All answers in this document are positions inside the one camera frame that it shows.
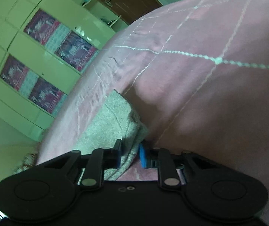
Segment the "cream wardrobe with picture panels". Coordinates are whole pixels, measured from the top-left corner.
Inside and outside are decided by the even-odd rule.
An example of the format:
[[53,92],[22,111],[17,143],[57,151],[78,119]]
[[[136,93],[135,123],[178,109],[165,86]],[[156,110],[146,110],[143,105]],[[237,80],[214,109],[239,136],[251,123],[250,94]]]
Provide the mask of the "cream wardrobe with picture panels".
[[0,118],[40,141],[89,64],[126,27],[98,0],[0,0]]

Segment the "pink quilted bedspread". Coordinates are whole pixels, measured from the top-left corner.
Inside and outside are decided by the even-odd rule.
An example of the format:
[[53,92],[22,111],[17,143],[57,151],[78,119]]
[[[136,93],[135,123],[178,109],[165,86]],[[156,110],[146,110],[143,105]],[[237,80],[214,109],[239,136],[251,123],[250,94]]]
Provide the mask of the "pink quilted bedspread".
[[198,153],[269,192],[269,0],[183,0],[117,33],[69,94],[38,163],[73,150],[113,90],[155,147]]

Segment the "patterned pillow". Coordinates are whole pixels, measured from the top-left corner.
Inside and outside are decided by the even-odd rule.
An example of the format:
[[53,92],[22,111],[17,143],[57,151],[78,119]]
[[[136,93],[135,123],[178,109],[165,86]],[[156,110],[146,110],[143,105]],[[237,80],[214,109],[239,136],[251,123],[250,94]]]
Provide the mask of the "patterned pillow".
[[38,152],[27,153],[23,157],[20,164],[18,164],[18,166],[13,170],[12,174],[18,174],[20,172],[23,172],[35,166],[36,161],[37,161],[37,156],[38,156]]

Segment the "grey fleece pants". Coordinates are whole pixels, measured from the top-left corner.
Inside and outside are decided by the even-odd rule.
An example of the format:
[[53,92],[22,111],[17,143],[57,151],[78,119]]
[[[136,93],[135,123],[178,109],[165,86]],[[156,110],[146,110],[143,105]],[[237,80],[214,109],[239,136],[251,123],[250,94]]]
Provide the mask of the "grey fleece pants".
[[148,134],[147,127],[133,106],[113,90],[98,110],[89,126],[78,139],[75,148],[90,154],[97,148],[113,148],[122,140],[121,165],[105,171],[105,180],[117,180],[132,164],[139,151],[139,144]]

